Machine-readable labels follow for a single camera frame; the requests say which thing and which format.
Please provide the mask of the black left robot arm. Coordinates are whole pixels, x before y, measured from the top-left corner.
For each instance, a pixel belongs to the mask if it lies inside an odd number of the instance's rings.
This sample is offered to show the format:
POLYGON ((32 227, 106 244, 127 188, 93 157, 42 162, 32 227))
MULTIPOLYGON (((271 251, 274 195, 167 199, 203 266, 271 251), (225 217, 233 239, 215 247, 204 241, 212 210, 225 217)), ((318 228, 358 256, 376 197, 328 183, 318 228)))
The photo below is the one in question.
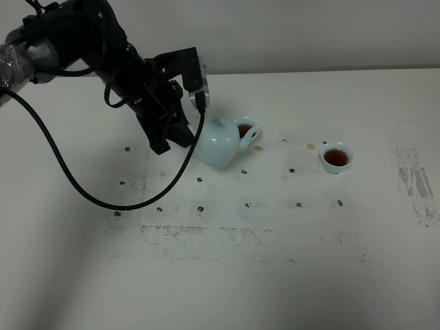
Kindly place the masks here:
POLYGON ((120 101, 112 108, 126 105, 135 112, 156 154, 167 152, 170 142, 193 144, 181 99, 202 86, 196 47, 142 58, 108 1, 53 2, 25 17, 6 41, 24 48, 36 82, 97 74, 106 85, 104 101, 115 92, 120 101))

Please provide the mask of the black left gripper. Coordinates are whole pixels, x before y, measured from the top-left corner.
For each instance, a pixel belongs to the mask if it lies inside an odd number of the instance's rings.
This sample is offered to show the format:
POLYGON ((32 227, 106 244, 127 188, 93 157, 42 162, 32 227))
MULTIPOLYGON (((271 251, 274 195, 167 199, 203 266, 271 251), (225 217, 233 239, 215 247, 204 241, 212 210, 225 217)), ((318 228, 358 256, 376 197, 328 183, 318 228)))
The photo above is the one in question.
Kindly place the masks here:
POLYGON ((156 154, 171 149, 166 140, 184 148, 193 144, 194 135, 188 128, 189 123, 180 103, 182 88, 176 82, 163 80, 163 74, 153 61, 142 58, 124 61, 111 71, 109 90, 120 97, 120 101, 111 103, 110 107, 139 107, 136 110, 137 120, 156 154))

